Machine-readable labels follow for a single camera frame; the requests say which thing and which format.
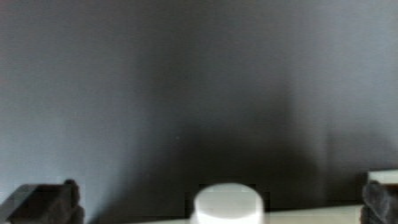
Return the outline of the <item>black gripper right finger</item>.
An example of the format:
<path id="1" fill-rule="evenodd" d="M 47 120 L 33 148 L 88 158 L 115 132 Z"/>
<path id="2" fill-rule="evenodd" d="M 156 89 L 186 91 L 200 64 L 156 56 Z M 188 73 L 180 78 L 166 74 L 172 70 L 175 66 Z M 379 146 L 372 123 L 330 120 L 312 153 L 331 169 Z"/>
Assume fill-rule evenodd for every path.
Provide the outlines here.
<path id="1" fill-rule="evenodd" d="M 398 184 L 371 181 L 362 188 L 360 224 L 398 224 Z"/>

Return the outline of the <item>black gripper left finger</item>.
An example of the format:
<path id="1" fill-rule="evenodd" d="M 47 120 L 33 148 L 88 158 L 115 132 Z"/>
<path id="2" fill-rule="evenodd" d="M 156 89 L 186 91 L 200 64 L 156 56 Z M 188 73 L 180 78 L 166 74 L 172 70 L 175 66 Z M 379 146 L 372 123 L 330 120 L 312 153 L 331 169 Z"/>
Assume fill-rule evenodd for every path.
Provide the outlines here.
<path id="1" fill-rule="evenodd" d="M 0 224 L 83 224 L 79 187 L 72 179 L 61 184 L 24 184 L 0 203 Z"/>

